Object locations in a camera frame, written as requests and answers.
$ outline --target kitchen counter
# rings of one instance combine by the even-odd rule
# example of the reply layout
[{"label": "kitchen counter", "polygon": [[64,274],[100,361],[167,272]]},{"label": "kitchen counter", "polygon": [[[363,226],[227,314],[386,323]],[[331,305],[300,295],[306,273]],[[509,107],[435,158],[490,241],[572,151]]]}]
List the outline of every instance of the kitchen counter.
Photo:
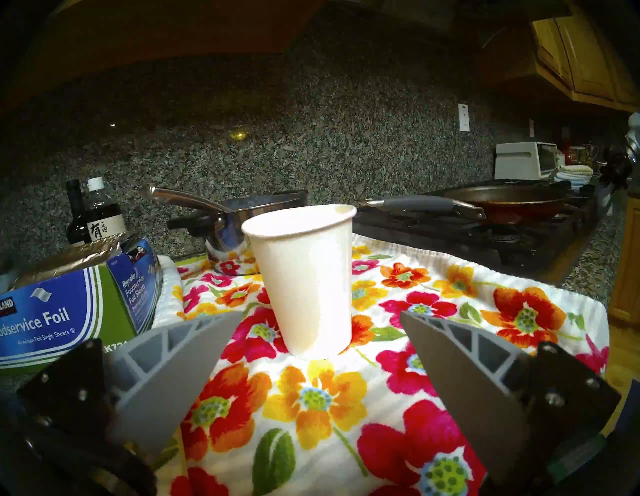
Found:
[{"label": "kitchen counter", "polygon": [[565,263],[573,258],[575,263],[564,281],[556,285],[608,306],[625,235],[626,201],[627,193],[617,191],[613,196],[613,214],[604,216],[590,235],[570,245],[561,258]]}]

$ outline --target wall outlet cover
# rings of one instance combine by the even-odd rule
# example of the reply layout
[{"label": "wall outlet cover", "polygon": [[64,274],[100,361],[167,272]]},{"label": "wall outlet cover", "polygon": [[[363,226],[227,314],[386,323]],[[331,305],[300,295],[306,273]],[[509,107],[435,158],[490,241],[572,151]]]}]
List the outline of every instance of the wall outlet cover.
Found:
[{"label": "wall outlet cover", "polygon": [[460,116],[460,131],[470,132],[469,128],[469,105],[458,104],[458,115]]}]

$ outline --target reynolds foodservice foil box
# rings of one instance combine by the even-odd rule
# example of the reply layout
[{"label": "reynolds foodservice foil box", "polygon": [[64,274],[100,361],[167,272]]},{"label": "reynolds foodservice foil box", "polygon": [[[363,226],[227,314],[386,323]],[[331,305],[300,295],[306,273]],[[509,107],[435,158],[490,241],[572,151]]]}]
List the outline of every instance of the reynolds foodservice foil box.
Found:
[{"label": "reynolds foodservice foil box", "polygon": [[0,374],[35,372],[96,337],[108,353],[150,328],[160,265],[127,234],[65,252],[0,294]]}]

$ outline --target soy sauce bottle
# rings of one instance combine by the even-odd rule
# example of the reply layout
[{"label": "soy sauce bottle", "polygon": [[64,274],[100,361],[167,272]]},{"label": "soy sauce bottle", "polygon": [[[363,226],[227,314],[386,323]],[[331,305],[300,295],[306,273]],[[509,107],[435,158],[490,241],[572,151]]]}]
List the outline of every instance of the soy sauce bottle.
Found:
[{"label": "soy sauce bottle", "polygon": [[92,241],[127,230],[120,206],[107,195],[102,177],[92,177],[86,183],[86,226]]},{"label": "soy sauce bottle", "polygon": [[80,191],[80,181],[70,179],[67,181],[67,198],[71,205],[71,223],[67,226],[67,241],[69,247],[81,246],[90,243],[89,230],[84,218],[84,205],[82,204],[82,191]]}]

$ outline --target white paper cup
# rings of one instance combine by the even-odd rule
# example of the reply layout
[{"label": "white paper cup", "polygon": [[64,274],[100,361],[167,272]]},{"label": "white paper cup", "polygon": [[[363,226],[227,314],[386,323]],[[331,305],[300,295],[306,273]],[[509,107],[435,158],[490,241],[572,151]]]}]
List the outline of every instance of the white paper cup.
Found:
[{"label": "white paper cup", "polygon": [[252,217],[242,230],[289,352],[337,355],[351,342],[351,205],[315,205]]}]

